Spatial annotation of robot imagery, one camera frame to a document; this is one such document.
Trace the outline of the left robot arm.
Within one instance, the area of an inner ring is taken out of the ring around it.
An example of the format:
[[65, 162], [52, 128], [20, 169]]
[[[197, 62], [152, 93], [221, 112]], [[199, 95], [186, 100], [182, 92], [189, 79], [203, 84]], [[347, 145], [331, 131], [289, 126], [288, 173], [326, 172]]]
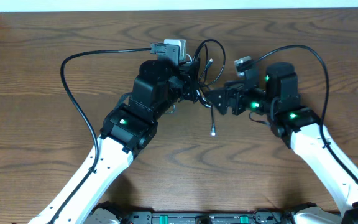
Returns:
[[130, 93], [105, 117], [88, 157], [31, 223], [84, 223], [113, 181], [157, 132], [158, 119], [177, 101], [196, 98], [199, 61], [148, 60]]

